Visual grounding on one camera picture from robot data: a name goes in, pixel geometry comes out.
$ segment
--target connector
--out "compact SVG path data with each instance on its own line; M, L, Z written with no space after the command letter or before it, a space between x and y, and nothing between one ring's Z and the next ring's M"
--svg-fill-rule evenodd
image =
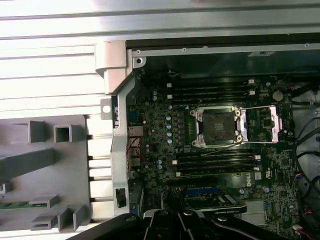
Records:
M302 226L298 225L298 224L295 224L292 226L292 229L295 230L295 231L299 231L299 230L302 230Z

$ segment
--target chip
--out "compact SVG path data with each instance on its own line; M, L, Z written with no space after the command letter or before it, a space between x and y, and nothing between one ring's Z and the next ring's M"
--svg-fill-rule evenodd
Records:
M289 165L289 159L288 158L284 158L281 160L282 165Z
M280 191L280 196L281 197L287 196L287 191Z

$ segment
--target motherboard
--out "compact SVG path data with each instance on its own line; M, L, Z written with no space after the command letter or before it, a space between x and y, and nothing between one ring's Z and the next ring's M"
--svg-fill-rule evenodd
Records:
M276 75L139 77L127 106L128 167L143 181L135 213L234 214L296 238L290 82Z

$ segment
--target cpu socket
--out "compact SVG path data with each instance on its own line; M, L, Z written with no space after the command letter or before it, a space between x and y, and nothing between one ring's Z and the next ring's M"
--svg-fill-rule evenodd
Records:
M195 117L197 138L192 145L215 148L247 141L246 113L236 106L205 106L190 111Z

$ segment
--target blue slot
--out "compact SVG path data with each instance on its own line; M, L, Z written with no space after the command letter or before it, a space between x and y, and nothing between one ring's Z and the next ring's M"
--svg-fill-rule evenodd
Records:
M187 189L185 191L188 195L195 195L195 194L217 194L219 193L219 188L200 188L200 189Z

